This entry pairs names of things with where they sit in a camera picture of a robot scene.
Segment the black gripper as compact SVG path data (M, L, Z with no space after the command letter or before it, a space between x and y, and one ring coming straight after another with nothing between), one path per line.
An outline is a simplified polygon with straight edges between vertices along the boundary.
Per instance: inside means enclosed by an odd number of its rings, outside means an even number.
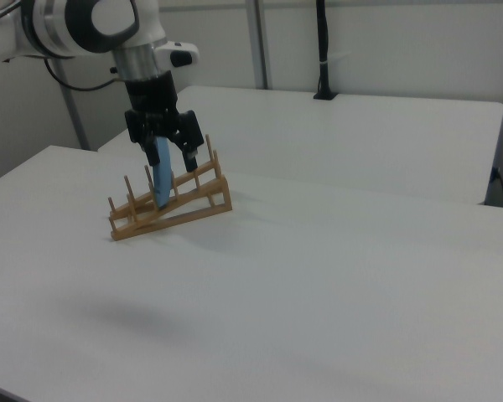
M177 110L172 72L146 80L127 80L125 86L131 102L125 112L128 134L131 142L145 152L148 164L156 166L160 162L154 135L169 135L168 139L182 152L186 171L197 169L196 155L204 137L196 114Z

